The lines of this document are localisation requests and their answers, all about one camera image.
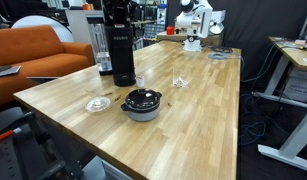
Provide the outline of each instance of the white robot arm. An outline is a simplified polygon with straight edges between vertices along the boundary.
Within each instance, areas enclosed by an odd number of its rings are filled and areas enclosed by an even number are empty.
[[[200,51],[200,38],[206,38],[213,8],[207,0],[181,0],[182,13],[176,18],[177,24],[187,28],[184,50]]]

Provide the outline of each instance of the black coffee maker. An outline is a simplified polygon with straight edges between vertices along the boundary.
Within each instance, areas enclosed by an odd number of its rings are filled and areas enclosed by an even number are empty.
[[[133,30],[130,24],[130,0],[103,0],[105,35],[112,61],[114,84],[135,84],[133,61]]]

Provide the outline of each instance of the black pot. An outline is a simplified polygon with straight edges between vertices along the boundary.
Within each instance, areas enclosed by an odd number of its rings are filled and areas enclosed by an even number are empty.
[[[162,94],[151,89],[137,89],[130,92],[121,105],[123,111],[135,121],[149,121],[159,114]]]

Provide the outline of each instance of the orange couch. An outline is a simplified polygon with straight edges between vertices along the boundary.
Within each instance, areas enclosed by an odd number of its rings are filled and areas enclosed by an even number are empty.
[[[37,83],[29,76],[60,77],[94,64],[90,44],[61,42],[51,26],[0,30],[0,66],[20,65],[17,74],[0,77],[0,106],[15,92]]]

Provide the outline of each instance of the pot lid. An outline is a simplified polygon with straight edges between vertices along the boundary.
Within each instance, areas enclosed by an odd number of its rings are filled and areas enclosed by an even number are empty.
[[[125,103],[136,109],[147,109],[160,102],[161,93],[151,89],[137,89],[129,93]]]

